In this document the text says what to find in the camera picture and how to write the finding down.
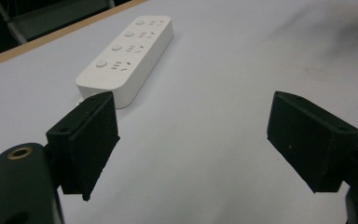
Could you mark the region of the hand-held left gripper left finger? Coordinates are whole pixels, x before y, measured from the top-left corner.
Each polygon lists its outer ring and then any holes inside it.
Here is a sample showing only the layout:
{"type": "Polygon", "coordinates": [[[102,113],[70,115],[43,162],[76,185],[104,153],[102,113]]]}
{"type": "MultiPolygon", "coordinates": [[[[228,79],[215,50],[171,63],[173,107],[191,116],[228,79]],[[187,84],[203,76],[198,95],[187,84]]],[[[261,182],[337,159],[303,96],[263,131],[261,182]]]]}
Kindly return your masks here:
{"type": "Polygon", "coordinates": [[[98,93],[47,131],[55,184],[87,201],[119,141],[114,94],[98,93]]]}

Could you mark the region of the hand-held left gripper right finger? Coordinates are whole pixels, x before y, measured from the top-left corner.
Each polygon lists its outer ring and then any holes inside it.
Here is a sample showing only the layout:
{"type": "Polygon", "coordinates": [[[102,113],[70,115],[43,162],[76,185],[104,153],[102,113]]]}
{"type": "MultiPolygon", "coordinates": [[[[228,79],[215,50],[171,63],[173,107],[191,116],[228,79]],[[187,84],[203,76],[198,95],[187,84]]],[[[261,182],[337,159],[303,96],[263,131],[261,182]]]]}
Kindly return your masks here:
{"type": "Polygon", "coordinates": [[[276,91],[268,119],[270,143],[314,192],[336,192],[341,164],[358,147],[358,129],[311,101],[276,91]]]}

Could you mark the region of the white power strip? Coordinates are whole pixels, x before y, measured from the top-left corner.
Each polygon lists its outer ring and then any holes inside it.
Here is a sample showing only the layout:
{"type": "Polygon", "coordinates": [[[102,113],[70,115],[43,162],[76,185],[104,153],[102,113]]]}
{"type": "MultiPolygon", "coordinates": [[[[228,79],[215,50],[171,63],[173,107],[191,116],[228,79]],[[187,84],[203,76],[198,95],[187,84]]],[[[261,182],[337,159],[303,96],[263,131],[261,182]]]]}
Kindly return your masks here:
{"type": "Polygon", "coordinates": [[[116,108],[128,106],[173,38],[168,16],[140,16],[76,78],[83,99],[111,91],[116,108]]]}

